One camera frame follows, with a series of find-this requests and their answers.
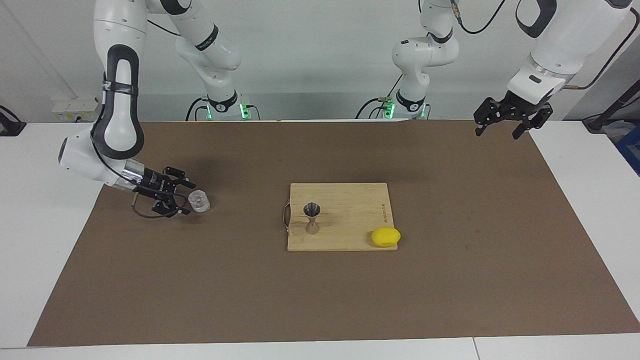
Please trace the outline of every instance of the brown paper surface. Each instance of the brown paper surface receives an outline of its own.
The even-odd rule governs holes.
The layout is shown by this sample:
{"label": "brown paper surface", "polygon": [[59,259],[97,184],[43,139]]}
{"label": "brown paper surface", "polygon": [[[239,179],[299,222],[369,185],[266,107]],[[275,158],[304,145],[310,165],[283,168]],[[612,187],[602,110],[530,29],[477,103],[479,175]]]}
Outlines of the brown paper surface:
{"label": "brown paper surface", "polygon": [[[138,158],[185,170],[212,209],[145,220],[103,188],[29,346],[640,332],[513,124],[143,127]],[[388,183],[399,250],[287,252],[290,184],[325,182]]]}

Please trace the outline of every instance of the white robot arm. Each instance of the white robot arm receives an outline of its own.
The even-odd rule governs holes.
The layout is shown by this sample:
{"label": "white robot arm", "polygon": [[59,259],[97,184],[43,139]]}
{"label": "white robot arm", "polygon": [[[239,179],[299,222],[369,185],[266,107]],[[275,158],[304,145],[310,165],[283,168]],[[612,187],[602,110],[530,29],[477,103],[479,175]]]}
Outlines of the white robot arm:
{"label": "white robot arm", "polygon": [[[520,0],[516,19],[535,38],[536,47],[507,85],[503,100],[487,98],[474,113],[476,135],[502,120],[522,123],[513,132],[544,125],[553,113],[548,100],[580,71],[629,14],[632,0]],[[523,8],[537,8],[537,17],[525,19]]]}
{"label": "white robot arm", "polygon": [[103,110],[91,129],[63,142],[60,165],[88,179],[156,200],[160,217],[187,214],[174,195],[178,185],[194,188],[184,173],[162,173],[135,160],[144,145],[138,121],[138,74],[148,13],[169,15],[182,37],[177,49],[203,78],[208,100],[221,117],[241,116],[230,72],[240,65],[239,51],[207,20],[199,0],[97,0],[93,33],[105,69]]}
{"label": "white robot arm", "polygon": [[429,88],[425,69],[452,63],[460,50],[453,37],[450,0],[424,0],[420,22],[427,36],[402,40],[393,49],[394,64],[403,73],[395,95],[394,117],[412,119],[422,113]]}

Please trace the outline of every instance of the blue object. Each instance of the blue object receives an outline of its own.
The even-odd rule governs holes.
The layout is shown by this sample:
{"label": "blue object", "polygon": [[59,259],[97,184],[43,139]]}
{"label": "blue object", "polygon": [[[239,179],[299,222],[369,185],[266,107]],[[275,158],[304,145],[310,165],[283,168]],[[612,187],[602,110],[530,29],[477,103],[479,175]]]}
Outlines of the blue object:
{"label": "blue object", "polygon": [[622,138],[616,147],[629,162],[629,165],[640,174],[640,126],[636,126],[629,134]]}

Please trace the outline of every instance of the yellow lemon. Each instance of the yellow lemon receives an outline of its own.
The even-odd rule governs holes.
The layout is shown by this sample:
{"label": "yellow lemon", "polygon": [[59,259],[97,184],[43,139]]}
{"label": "yellow lemon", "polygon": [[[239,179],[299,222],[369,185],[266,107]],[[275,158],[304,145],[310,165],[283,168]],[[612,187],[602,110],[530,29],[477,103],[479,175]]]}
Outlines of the yellow lemon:
{"label": "yellow lemon", "polygon": [[392,247],[400,241],[400,232],[393,227],[381,227],[371,234],[371,240],[379,247]]}

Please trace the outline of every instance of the clear plastic cup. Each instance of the clear plastic cup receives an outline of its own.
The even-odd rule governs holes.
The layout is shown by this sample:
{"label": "clear plastic cup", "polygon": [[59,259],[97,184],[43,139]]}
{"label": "clear plastic cup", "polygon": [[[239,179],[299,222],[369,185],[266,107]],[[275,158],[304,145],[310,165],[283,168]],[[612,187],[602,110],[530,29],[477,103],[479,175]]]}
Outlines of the clear plastic cup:
{"label": "clear plastic cup", "polygon": [[211,209],[211,204],[207,198],[207,193],[202,190],[196,190],[189,194],[189,203],[193,208],[193,211],[197,213],[203,213]]}

